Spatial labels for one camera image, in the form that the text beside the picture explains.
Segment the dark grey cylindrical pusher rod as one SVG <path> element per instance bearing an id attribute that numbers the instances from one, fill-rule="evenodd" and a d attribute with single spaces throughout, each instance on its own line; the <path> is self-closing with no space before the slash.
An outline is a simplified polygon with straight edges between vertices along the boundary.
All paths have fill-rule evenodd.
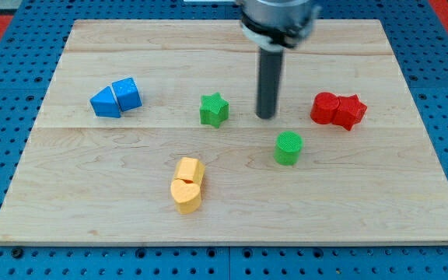
<path id="1" fill-rule="evenodd" d="M 259 51 L 256 115 L 260 119 L 275 116 L 282 76 L 283 51 Z"/>

